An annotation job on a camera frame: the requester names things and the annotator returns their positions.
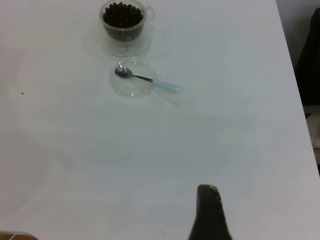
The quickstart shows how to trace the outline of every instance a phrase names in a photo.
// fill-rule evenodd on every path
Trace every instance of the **light blue spoon handle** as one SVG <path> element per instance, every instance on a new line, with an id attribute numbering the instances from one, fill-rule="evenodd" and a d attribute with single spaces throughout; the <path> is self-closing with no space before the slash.
<path id="1" fill-rule="evenodd" d="M 159 87 L 162 87 L 164 89 L 168 89 L 168 90 L 176 92 L 176 93 L 180 93 L 182 91 L 182 87 L 165 82 L 165 81 L 159 81 L 159 80 L 154 79 L 152 82 Z"/>

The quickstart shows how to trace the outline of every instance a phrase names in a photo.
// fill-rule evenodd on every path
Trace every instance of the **glass cup handle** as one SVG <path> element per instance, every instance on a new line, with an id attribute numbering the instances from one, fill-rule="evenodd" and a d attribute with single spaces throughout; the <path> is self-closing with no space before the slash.
<path id="1" fill-rule="evenodd" d="M 146 6 L 145 9 L 146 9 L 147 12 L 151 12 L 151 20 L 150 20 L 150 23 L 152 24 L 152 22 L 153 22 L 153 20 L 154 20 L 154 18 L 155 18 L 155 10 L 154 10 L 150 5 Z"/>

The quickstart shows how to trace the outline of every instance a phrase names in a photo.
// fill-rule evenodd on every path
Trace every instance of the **spoon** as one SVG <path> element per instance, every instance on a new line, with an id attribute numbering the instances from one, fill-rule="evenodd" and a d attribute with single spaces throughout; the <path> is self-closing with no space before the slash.
<path id="1" fill-rule="evenodd" d="M 146 80 L 150 83 L 153 83 L 159 87 L 162 87 L 164 89 L 168 89 L 168 90 L 176 92 L 176 93 L 179 93 L 182 91 L 182 88 L 180 86 L 177 86 L 177 85 L 165 82 L 165 81 L 159 81 L 159 80 L 151 79 L 151 78 L 148 78 L 145 76 L 139 76 L 139 75 L 133 74 L 129 68 L 122 66 L 120 64 L 115 67 L 114 73 L 117 74 L 119 77 L 125 78 L 125 79 L 132 78 L 132 77 L 143 79 L 143 80 Z"/>

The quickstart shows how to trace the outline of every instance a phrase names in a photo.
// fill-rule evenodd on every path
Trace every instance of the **glass saucer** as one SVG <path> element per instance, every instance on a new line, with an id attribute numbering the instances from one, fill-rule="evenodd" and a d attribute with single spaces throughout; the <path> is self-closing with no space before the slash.
<path id="1" fill-rule="evenodd" d="M 156 73 L 153 68 L 150 67 L 145 61 L 137 57 L 124 58 L 119 61 L 119 64 L 129 68 L 133 74 L 151 79 L 156 78 Z M 114 68 L 112 69 L 112 71 L 112 87 L 116 92 L 120 93 L 123 96 L 130 98 L 141 98 L 152 91 L 152 89 L 154 88 L 154 85 L 151 82 L 137 77 L 122 78 L 115 74 Z"/>
<path id="2" fill-rule="evenodd" d="M 104 51 L 115 57 L 125 58 L 140 55 L 150 47 L 150 37 L 146 29 L 142 30 L 139 38 L 129 42 L 120 42 L 106 36 L 102 45 Z"/>

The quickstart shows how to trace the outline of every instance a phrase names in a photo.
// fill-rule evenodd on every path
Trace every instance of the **white table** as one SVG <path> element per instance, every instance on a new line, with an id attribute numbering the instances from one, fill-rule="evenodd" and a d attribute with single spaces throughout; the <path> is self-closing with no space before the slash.
<path id="1" fill-rule="evenodd" d="M 213 184 L 234 239 L 318 240 L 319 174 L 275 1 L 151 2 L 145 59 L 185 91 L 139 99 L 108 80 L 103 3 L 0 2 L 0 229 L 186 240 L 197 186 Z"/>

